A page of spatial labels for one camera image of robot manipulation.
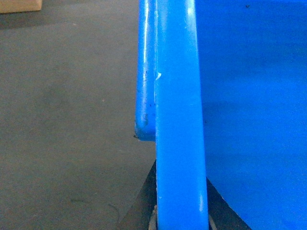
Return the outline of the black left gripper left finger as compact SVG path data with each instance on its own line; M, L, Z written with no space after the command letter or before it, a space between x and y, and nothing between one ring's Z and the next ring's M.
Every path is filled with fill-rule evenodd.
M157 229L156 163L154 163L127 214L117 224L118 230Z

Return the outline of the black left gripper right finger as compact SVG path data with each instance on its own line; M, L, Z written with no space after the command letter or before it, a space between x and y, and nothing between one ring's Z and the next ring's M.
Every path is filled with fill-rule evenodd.
M250 230L247 223L227 204L210 180L206 178L209 229L210 230Z

